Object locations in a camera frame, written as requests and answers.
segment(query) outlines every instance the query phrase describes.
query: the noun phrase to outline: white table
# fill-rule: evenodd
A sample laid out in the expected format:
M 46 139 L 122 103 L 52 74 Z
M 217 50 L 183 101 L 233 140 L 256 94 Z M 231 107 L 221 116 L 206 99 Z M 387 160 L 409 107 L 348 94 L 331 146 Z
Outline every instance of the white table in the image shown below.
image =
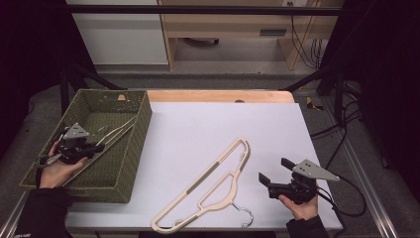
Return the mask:
M 197 94 L 197 91 L 183 91 L 181 94 L 185 92 Z M 296 164 L 305 159 L 319 164 L 298 104 L 157 102 L 161 100 L 153 92 L 150 92 L 150 98 L 154 114 L 131 201 L 127 204 L 75 203 L 68 213 L 67 227 L 150 230 L 152 219 L 161 210 L 190 186 L 238 137 L 244 137 L 250 144 L 251 156 L 239 177 L 235 203 L 249 209 L 255 217 L 252 226 L 246 229 L 285 228 L 291 213 L 280 201 L 268 198 L 267 189 L 260 184 L 258 174 L 265 174 L 272 182 L 289 183 L 291 171 L 280 164 L 281 158 L 288 158 Z M 239 154 L 235 153 L 227 159 L 226 168 L 221 170 L 227 170 L 231 165 L 236 168 Z M 171 226 L 177 219 L 189 217 L 197 210 L 196 204 L 202 197 L 200 192 L 207 191 L 224 172 L 215 171 L 159 225 Z M 319 180 L 318 184 L 329 190 L 323 180 Z M 214 196 L 209 197 L 209 201 L 222 199 L 228 187 L 228 184 L 222 185 Z M 319 211 L 327 228 L 341 228 L 331 205 L 321 198 Z M 204 214 L 184 229 L 243 230 L 241 224 L 249 219 L 247 213 L 229 206 Z

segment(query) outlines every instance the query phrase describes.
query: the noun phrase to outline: gray floor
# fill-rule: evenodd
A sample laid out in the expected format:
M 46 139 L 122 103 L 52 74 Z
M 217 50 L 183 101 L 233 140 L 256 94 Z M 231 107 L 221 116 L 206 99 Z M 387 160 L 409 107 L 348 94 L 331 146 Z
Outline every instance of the gray floor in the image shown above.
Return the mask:
M 208 43 L 180 41 L 173 71 L 161 67 L 145 66 L 139 70 L 131 67 L 124 73 L 111 73 L 102 68 L 103 76 L 118 85 L 129 88 L 219 88 L 219 89 L 278 89 L 299 80 L 312 69 L 303 63 L 295 71 L 286 69 L 278 44 L 273 41 L 224 40 L 212 46 Z M 312 82 L 294 93 L 301 105 L 309 132 L 315 133 L 333 125 L 328 110 L 307 108 L 307 96 L 317 106 L 329 108 L 332 96 L 317 97 Z M 33 158 L 41 150 L 60 118 L 58 87 L 52 87 L 31 98 L 30 109 L 12 146 L 0 161 L 0 224 L 15 207 L 22 191 L 18 184 Z M 340 133 L 334 133 L 313 144 L 319 161 L 325 166 L 339 144 Z M 381 234 L 378 229 L 377 207 L 370 207 L 358 218 L 344 216 L 349 230 L 342 237 L 420 237 L 420 205 L 411 195 L 398 172 L 384 169 L 381 156 L 374 145 L 366 125 L 355 120 L 349 124 L 346 147 L 341 148 L 330 167 L 355 183 L 358 176 L 352 170 L 352 158 L 356 157 L 367 174 L 373 194 L 391 222 L 397 235 Z M 358 194 L 345 183 L 330 183 L 336 201 L 343 210 L 351 213 L 361 209 Z

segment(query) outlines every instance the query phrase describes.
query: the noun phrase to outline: hand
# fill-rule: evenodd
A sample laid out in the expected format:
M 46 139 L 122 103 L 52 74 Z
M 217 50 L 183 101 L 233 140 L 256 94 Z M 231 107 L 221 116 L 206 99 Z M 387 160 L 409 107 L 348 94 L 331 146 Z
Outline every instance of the hand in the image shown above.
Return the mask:
M 55 142 L 50 149 L 49 156 L 52 156 L 58 142 Z M 54 188 L 62 186 L 72 174 L 81 169 L 84 163 L 87 161 L 87 157 L 81 159 L 74 165 L 67 165 L 60 160 L 52 163 L 52 165 L 45 167 L 43 169 L 43 174 L 41 176 L 40 188 Z
M 278 199 L 289 208 L 295 220 L 309 220 L 318 215 L 318 195 L 315 195 L 310 201 L 297 205 L 285 195 L 280 195 Z

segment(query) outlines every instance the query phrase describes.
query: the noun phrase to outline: wicker basket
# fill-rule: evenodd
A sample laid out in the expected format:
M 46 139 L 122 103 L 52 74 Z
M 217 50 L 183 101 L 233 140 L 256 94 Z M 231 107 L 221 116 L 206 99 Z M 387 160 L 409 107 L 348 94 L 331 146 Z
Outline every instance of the wicker basket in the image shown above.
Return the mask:
M 76 122 L 91 134 L 88 142 L 97 142 L 105 133 L 102 131 L 106 131 L 102 129 L 111 131 L 133 119 L 133 127 L 105 146 L 102 155 L 98 153 L 89 160 L 87 164 L 91 165 L 66 186 L 75 201 L 127 203 L 151 118 L 152 108 L 145 91 L 80 89 L 40 155 L 48 153 L 64 127 Z M 36 167 L 32 166 L 20 187 L 35 188 L 35 173 Z

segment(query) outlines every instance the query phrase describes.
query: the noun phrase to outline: white wall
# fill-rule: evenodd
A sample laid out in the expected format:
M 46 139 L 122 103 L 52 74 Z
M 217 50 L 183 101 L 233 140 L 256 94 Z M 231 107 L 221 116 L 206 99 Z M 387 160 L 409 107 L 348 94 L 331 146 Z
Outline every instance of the white wall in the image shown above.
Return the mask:
M 67 4 L 156 5 L 156 0 L 66 0 Z M 168 64 L 158 14 L 73 14 L 95 64 Z

